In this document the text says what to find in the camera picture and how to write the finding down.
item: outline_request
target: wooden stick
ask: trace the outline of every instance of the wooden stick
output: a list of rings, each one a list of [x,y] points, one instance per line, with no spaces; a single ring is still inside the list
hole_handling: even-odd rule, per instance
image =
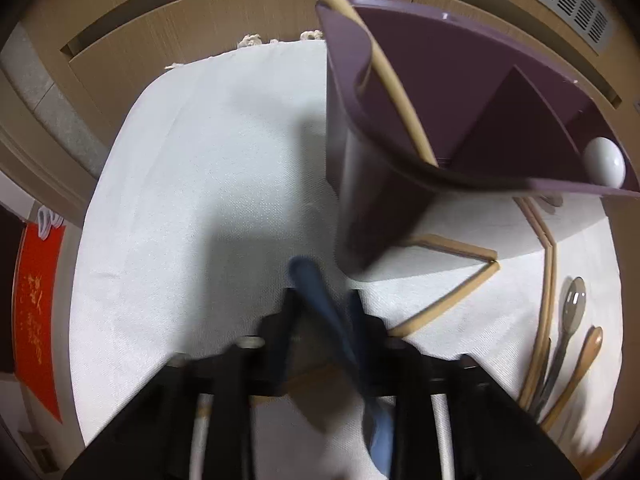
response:
[[[500,269],[498,262],[491,262],[476,272],[470,278],[460,283],[449,294],[444,295],[439,300],[431,303],[430,306],[411,316],[406,321],[389,330],[389,335],[393,337],[407,337],[416,330],[421,329],[437,317],[440,317],[456,303],[460,302],[471,294],[476,288],[492,277]]]
[[[398,114],[404,123],[404,127],[409,132],[409,136],[414,143],[415,149],[420,158],[433,166],[437,166],[435,155],[431,149],[429,139],[422,128],[422,123],[418,118],[414,106],[402,86],[398,74],[394,71],[385,53],[380,48],[378,42],[373,37],[367,25],[362,21],[360,15],[351,7],[348,0],[326,0],[333,10],[340,12],[343,16],[353,20],[360,25],[371,39],[371,64],[378,74],[382,84],[385,86],[389,97],[398,110]]]
[[[560,413],[562,413],[562,410],[569,402],[569,399],[571,399],[571,396],[578,387],[578,384],[600,353],[600,348],[602,347],[602,335],[602,328],[599,326],[591,327],[589,330],[589,333],[584,340],[584,344],[582,345],[582,350],[580,350],[580,357],[578,357],[578,362],[575,365],[571,379],[569,379],[564,391],[562,391],[560,397],[558,397],[558,400],[556,400],[556,403],[546,414],[542,424],[540,424],[540,427],[543,430],[548,432],[553,427],[553,424],[558,419]]]
[[[311,368],[311,370],[302,372],[300,375],[296,375],[295,377],[288,379],[284,385],[283,391],[288,394],[294,394],[300,390],[313,386],[320,381],[330,380],[336,377],[339,373],[340,368],[333,363],[319,365]],[[260,406],[261,404],[271,402],[273,398],[274,397],[252,396],[251,404],[252,406]],[[211,406],[199,406],[196,411],[196,418],[209,416],[210,413]]]
[[[548,337],[546,339],[546,344],[543,349],[543,359],[542,359],[542,368],[540,370],[540,375],[538,376],[538,383],[536,384],[535,389],[533,390],[533,396],[531,397],[531,402],[529,403],[529,414],[533,414],[533,409],[537,406],[538,401],[540,400],[540,396],[542,395],[542,388],[545,386],[545,376],[546,376],[546,367],[549,364],[549,353],[551,352],[551,338]]]
[[[545,250],[545,267],[542,282],[542,300],[540,301],[540,315],[538,316],[538,331],[533,345],[533,352],[529,362],[529,370],[525,377],[518,403],[523,410],[528,410],[535,393],[536,385],[543,373],[543,359],[545,345],[549,337],[552,320],[552,304],[556,291],[556,241],[551,231],[529,198],[514,198],[529,225],[536,233],[538,240]]]
[[[443,253],[456,254],[457,256],[464,256],[465,258],[474,258],[483,262],[494,262],[498,259],[498,253],[491,249],[485,249],[484,247],[478,247],[471,244],[465,244],[451,238],[445,238],[438,235],[420,235],[414,238],[409,238],[402,244],[404,247],[420,246],[433,251],[440,251]]]

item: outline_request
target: table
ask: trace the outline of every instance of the table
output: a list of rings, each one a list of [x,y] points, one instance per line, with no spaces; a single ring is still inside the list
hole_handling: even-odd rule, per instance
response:
[[[336,293],[362,288],[368,311],[390,326],[478,269],[370,283],[337,269],[337,201],[324,179],[325,63],[322,41],[244,48],[166,72],[134,104],[87,212],[76,266],[69,348],[85,442],[173,352],[200,357],[251,334],[278,308],[295,254],[319,259]],[[476,356],[516,396],[537,326],[542,249],[500,264],[479,290],[410,339],[437,356]],[[620,280],[606,219],[558,244],[558,297],[577,275],[587,284],[588,307],[551,402],[589,326],[603,327],[604,344],[566,410],[564,435],[553,435],[563,449],[576,439],[586,449],[599,442],[622,362]],[[555,345],[557,309],[551,333]],[[312,350],[296,356],[300,367],[314,359]],[[445,401],[437,402],[442,414]],[[374,478],[361,410],[340,378],[261,405],[258,476]]]

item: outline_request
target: wooden wall panel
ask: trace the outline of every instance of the wooden wall panel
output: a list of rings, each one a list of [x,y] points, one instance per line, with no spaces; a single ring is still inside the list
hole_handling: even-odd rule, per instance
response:
[[[316,1],[179,0],[117,28],[69,65],[117,132],[165,66],[232,50],[245,34],[297,40],[302,31],[319,27]]]
[[[44,66],[92,132],[107,146],[114,129],[68,66],[61,49],[85,27],[127,0],[36,0],[23,23]]]

